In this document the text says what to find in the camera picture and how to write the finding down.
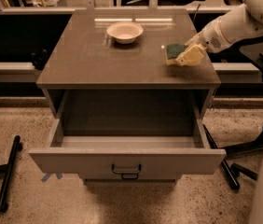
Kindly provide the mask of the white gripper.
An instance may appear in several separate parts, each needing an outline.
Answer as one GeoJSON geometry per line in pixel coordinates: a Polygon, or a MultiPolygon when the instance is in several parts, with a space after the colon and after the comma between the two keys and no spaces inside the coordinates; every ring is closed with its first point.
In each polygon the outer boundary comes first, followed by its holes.
{"type": "Polygon", "coordinates": [[[223,36],[217,23],[209,23],[190,38],[185,45],[188,48],[175,59],[180,66],[199,65],[205,56],[206,50],[211,53],[218,53],[228,49],[231,43],[223,36]]]}

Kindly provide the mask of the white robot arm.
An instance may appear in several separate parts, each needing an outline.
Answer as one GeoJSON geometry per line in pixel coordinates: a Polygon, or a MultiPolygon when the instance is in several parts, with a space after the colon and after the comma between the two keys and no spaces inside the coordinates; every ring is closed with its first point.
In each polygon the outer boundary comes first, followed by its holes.
{"type": "MultiPolygon", "coordinates": [[[[207,51],[217,53],[246,38],[263,35],[263,0],[245,0],[230,12],[209,22],[186,42],[176,58],[179,65],[198,65],[207,51]]],[[[263,224],[263,162],[256,182],[249,224],[263,224]]]]}

